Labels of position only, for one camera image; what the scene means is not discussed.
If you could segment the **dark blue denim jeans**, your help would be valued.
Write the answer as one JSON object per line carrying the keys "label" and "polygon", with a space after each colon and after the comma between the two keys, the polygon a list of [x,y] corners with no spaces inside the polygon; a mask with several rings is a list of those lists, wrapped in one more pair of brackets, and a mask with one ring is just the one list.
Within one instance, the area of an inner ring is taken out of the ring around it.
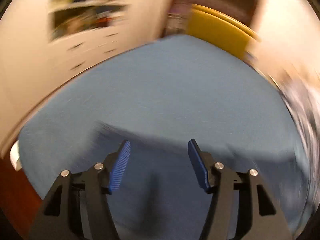
{"label": "dark blue denim jeans", "polygon": [[[199,186],[188,155],[188,142],[145,137],[100,123],[97,146],[112,152],[123,140],[131,145],[128,166],[119,188],[109,200],[121,239],[200,239],[212,196]],[[235,155],[232,159],[209,152],[212,157],[237,172],[257,170],[267,190],[279,204],[292,234],[287,211],[281,207],[283,195],[274,190],[271,179],[284,181],[288,165],[271,168],[269,163],[250,168]]]}

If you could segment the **grey star-print duvet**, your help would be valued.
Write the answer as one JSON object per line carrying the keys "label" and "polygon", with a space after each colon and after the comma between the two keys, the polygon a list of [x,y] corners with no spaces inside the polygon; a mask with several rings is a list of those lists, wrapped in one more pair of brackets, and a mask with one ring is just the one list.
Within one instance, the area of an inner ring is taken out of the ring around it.
{"label": "grey star-print duvet", "polygon": [[309,162],[312,202],[319,206],[319,90],[287,72],[275,83],[302,139]]}

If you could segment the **teal quilted bed mattress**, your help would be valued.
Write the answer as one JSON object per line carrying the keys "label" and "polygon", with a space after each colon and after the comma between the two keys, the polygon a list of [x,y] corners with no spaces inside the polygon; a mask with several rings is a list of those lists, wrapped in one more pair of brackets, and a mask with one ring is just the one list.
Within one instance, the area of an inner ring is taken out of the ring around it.
{"label": "teal quilted bed mattress", "polygon": [[100,123],[176,144],[195,139],[201,150],[238,155],[250,168],[269,163],[266,172],[287,164],[284,181],[271,183],[284,197],[292,233],[312,213],[308,164],[279,92],[203,40],[177,35],[142,46],[57,92],[18,136],[23,170],[40,197],[62,170],[87,170],[111,153],[98,149]]}

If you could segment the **white wardrobe shelf unit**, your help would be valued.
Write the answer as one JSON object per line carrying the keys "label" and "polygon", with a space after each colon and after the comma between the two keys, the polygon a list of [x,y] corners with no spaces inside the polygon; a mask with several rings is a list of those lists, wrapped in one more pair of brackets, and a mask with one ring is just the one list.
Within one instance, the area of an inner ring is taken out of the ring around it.
{"label": "white wardrobe shelf unit", "polygon": [[3,0],[1,156],[33,111],[88,68],[157,39],[172,0]]}

